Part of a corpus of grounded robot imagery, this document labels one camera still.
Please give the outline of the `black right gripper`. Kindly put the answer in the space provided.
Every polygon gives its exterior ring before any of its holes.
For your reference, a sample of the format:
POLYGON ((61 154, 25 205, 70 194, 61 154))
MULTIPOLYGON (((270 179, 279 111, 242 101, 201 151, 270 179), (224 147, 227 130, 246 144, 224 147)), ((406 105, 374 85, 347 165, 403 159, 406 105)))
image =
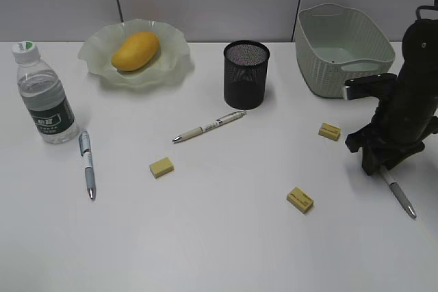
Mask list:
POLYGON ((371 122, 350 134, 350 152, 362 148, 363 171, 373 175, 381 165, 391 170, 414 155, 436 125, 437 21, 418 19, 402 39, 402 68, 391 94, 378 99, 371 122), (395 152, 387 160, 387 152, 395 152))

